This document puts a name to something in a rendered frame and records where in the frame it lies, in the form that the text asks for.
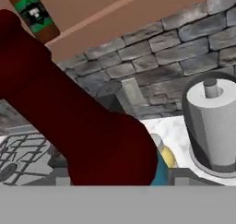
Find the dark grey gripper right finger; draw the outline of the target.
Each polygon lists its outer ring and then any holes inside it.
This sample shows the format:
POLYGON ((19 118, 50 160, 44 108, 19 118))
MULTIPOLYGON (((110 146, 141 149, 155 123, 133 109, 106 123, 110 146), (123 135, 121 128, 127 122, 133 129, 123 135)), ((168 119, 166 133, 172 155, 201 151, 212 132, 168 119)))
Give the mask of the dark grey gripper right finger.
POLYGON ((168 185, 221 186, 221 183, 200 178, 188 168, 168 168, 168 185))

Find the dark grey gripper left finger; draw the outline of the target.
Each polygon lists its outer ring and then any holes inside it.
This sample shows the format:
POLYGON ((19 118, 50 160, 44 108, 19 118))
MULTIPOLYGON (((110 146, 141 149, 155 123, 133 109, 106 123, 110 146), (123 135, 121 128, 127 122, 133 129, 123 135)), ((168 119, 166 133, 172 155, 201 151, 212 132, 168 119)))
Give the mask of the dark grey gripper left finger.
POLYGON ((48 165, 53 169, 52 172, 39 180, 30 182, 29 185, 55 185, 67 186, 71 184, 67 171, 67 161, 62 153, 55 147, 52 148, 51 158, 48 165))

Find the dark red wine bottle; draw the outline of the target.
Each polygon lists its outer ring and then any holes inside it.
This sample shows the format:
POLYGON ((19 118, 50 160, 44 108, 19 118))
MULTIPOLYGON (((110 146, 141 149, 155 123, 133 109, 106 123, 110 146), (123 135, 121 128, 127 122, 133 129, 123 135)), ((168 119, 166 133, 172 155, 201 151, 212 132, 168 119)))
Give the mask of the dark red wine bottle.
POLYGON ((157 148, 134 117, 109 112, 67 76, 18 16, 0 10, 0 100, 66 158, 74 185, 150 185, 157 148))

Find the dark grey paper towel holder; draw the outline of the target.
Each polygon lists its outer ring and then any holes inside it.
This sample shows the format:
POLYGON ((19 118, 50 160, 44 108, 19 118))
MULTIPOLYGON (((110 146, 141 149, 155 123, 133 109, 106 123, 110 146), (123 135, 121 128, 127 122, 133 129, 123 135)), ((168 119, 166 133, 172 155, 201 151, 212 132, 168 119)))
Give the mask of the dark grey paper towel holder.
POLYGON ((219 95, 217 88, 217 81, 219 79, 228 79, 236 83, 236 77, 223 73, 223 72, 209 72, 204 73, 198 77, 194 77, 190 80, 183 91, 182 97, 182 107, 183 107, 183 118, 187 128, 187 133, 190 139, 190 156, 194 164, 202 171, 219 178, 236 178, 236 167, 233 172, 221 172, 214 171, 210 166, 209 160, 207 158, 204 150, 198 145, 196 138, 193 134, 194 127, 191 122, 190 110, 187 102, 187 92, 188 90, 196 85, 197 83, 202 82, 204 84, 205 95, 208 99, 216 98, 219 95))

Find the teal can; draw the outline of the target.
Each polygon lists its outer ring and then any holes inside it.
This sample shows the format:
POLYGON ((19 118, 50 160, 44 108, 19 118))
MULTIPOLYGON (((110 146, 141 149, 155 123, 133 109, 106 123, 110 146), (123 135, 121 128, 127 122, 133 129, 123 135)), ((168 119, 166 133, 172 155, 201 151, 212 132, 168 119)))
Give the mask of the teal can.
POLYGON ((158 166, 156 169, 156 174, 154 180, 152 181, 152 185, 167 185, 168 184, 168 166, 166 165, 163 157, 159 152, 158 155, 158 166))

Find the yellow bottle with grey cap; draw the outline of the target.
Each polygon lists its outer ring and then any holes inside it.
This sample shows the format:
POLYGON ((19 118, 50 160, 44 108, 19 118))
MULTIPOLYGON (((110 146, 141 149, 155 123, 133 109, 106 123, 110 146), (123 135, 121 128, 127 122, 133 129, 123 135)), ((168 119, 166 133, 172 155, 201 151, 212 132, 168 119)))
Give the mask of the yellow bottle with grey cap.
POLYGON ((162 138, 155 133, 152 133, 151 138, 157 148, 157 154, 158 154, 158 168, 177 168, 177 160, 171 151, 171 149, 164 145, 162 138))

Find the grey hob with black grates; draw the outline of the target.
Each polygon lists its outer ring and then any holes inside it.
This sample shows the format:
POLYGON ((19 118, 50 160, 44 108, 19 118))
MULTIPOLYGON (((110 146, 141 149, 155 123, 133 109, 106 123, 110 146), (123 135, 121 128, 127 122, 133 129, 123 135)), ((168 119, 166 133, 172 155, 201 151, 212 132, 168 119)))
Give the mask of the grey hob with black grates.
POLYGON ((37 131, 14 133, 0 142, 0 185, 23 186, 52 172, 53 145, 37 131))

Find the white paper towel roll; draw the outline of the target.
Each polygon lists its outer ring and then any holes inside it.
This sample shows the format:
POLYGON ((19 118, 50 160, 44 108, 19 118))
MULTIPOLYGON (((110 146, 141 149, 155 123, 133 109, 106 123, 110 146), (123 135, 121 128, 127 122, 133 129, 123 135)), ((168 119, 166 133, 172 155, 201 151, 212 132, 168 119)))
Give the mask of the white paper towel roll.
POLYGON ((186 95, 193 134, 214 171, 233 172, 236 167, 236 83, 217 81, 219 95, 208 99, 202 82, 186 95))

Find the grey blocky object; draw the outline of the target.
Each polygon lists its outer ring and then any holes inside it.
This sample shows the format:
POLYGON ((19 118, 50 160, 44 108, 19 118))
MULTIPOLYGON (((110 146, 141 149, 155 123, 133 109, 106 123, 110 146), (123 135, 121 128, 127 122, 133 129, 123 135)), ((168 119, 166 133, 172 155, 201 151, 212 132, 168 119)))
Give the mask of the grey blocky object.
POLYGON ((136 116, 139 107, 148 105, 133 77, 122 81, 114 80, 105 83, 99 88, 97 97, 107 96, 115 96, 124 111, 132 116, 136 116))

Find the brown bottle with green label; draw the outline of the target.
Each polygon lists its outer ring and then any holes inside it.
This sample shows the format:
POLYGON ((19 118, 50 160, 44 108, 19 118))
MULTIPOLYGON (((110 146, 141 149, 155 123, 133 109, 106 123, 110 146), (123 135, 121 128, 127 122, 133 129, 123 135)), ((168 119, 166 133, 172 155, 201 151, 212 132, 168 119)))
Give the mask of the brown bottle with green label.
POLYGON ((9 0, 9 2, 40 42, 47 43, 60 35, 60 30, 41 0, 9 0))

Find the brown wall cabinet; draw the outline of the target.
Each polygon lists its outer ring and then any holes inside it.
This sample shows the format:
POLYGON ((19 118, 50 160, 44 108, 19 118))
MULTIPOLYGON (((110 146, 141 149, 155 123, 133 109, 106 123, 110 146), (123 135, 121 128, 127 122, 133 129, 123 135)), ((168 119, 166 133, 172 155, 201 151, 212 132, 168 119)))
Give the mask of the brown wall cabinet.
POLYGON ((61 35, 47 43, 56 62, 205 0, 42 0, 61 35))

